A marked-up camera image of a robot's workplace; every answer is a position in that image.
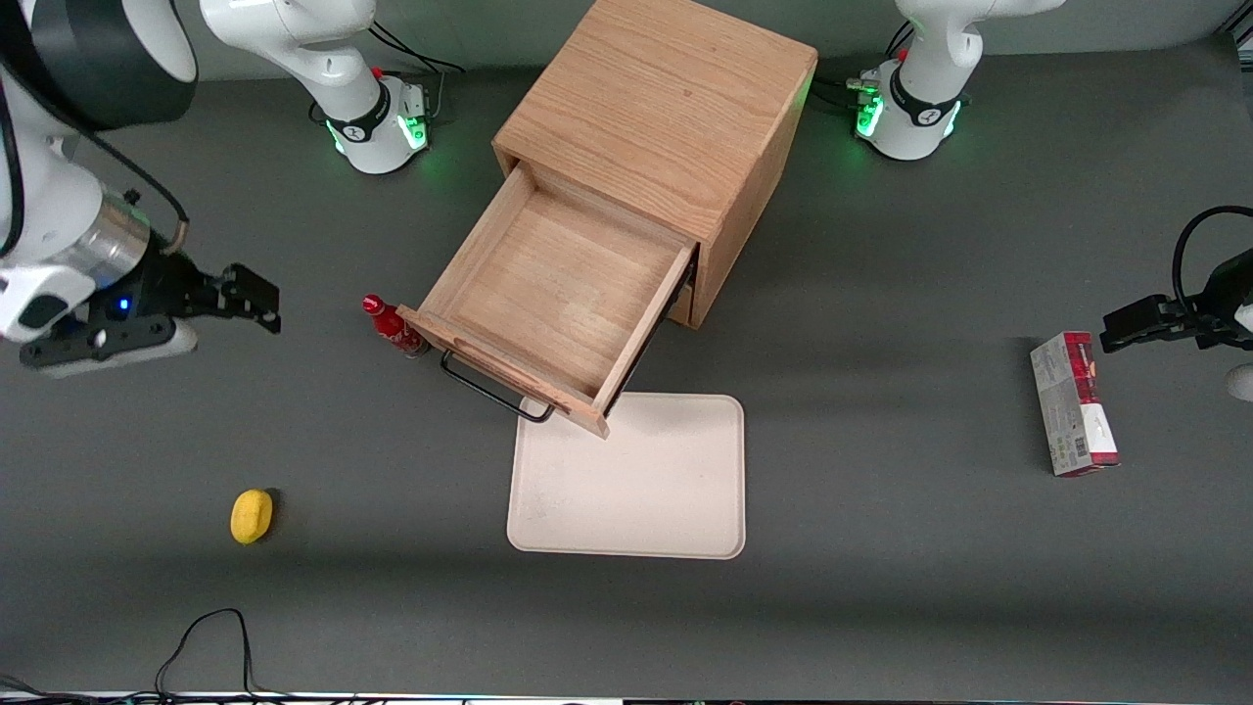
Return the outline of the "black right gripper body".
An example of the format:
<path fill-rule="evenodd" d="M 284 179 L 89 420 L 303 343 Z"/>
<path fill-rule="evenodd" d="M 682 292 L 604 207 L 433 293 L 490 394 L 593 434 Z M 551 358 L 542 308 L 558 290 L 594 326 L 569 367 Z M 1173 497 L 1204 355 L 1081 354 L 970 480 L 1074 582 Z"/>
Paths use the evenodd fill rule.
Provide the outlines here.
<path fill-rule="evenodd" d="M 91 324 L 143 316 L 234 318 L 238 307 L 223 294 L 234 275 L 234 265 L 205 273 L 188 255 L 144 255 L 120 280 L 91 296 Z"/>

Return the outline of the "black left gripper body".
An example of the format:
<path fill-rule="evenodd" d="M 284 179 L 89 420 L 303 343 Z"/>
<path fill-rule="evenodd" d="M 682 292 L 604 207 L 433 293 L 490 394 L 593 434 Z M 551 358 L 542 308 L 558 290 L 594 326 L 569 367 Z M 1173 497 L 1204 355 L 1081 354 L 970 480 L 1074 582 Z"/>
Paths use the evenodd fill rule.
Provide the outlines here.
<path fill-rule="evenodd" d="M 1219 263 L 1199 294 L 1187 296 L 1183 273 L 1184 250 L 1172 257 L 1172 287 L 1182 309 L 1182 324 L 1195 327 L 1197 347 L 1252 349 L 1250 298 L 1252 250 Z"/>

